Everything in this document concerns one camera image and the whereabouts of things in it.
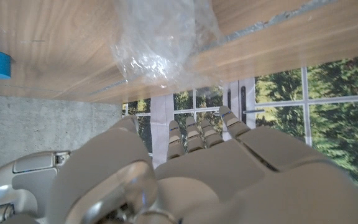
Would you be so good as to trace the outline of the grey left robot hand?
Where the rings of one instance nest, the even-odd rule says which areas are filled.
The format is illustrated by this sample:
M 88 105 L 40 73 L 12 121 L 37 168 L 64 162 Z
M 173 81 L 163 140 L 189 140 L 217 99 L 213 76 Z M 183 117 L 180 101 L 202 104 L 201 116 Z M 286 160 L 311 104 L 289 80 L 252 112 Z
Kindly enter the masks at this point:
M 154 167 L 126 116 L 73 151 L 53 181 L 50 223 L 358 223 L 358 187 L 324 154 L 281 131 L 251 129 L 222 106 L 230 140 L 169 125 Z

